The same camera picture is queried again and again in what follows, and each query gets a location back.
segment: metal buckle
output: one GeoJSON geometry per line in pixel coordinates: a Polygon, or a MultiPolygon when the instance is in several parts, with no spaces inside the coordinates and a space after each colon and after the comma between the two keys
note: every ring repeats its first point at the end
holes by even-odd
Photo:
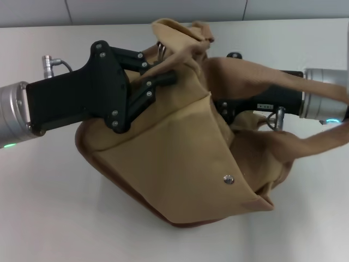
{"type": "Polygon", "coordinates": [[[158,42],[158,61],[159,62],[162,62],[164,60],[165,52],[166,52],[166,47],[161,42],[158,42]]]}

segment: white wall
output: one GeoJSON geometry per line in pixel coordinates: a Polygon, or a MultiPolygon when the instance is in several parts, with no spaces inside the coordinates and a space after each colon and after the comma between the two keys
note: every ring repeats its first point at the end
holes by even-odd
{"type": "MultiPolygon", "coordinates": [[[[284,70],[345,69],[347,23],[212,23],[210,54],[240,51],[284,70]]],[[[0,86],[42,79],[47,53],[77,69],[100,39],[132,50],[155,41],[148,25],[0,29],[0,86]]],[[[272,194],[273,212],[176,229],[85,162],[75,149],[76,127],[0,150],[1,261],[347,261],[348,146],[297,161],[272,194]]],[[[306,137],[324,128],[288,117],[285,129],[306,137]]]]}
{"type": "Polygon", "coordinates": [[[0,0],[0,27],[349,17],[348,0],[0,0]]]}

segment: blue indicator light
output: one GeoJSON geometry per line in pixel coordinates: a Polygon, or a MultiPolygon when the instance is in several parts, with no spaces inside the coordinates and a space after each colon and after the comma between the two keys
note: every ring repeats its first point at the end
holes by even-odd
{"type": "Polygon", "coordinates": [[[340,123],[340,121],[338,119],[335,118],[330,118],[326,120],[327,123],[340,123]]]}

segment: black bracket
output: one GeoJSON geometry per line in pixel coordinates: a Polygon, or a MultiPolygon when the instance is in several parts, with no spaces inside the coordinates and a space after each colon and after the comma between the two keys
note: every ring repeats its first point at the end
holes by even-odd
{"type": "Polygon", "coordinates": [[[99,117],[114,132],[127,132],[131,122],[155,102],[155,88],[177,81],[170,71],[144,78],[141,87],[131,93],[125,70],[143,75],[151,67],[141,52],[95,42],[81,69],[27,86],[32,127],[50,130],[99,117]]]}

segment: metal ring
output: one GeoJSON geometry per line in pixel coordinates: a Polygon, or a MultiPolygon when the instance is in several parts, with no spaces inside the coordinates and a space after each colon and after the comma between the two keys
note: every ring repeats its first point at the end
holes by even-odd
{"type": "Polygon", "coordinates": [[[164,60],[166,47],[161,42],[158,42],[158,46],[158,61],[162,62],[164,60]]]}
{"type": "Polygon", "coordinates": [[[270,118],[271,118],[273,115],[275,115],[275,113],[271,113],[271,114],[267,117],[266,122],[267,122],[268,127],[269,127],[272,131],[276,131],[276,129],[275,129],[276,123],[275,123],[275,127],[273,127],[273,126],[271,125],[271,123],[270,123],[270,121],[271,121],[270,118]]]}

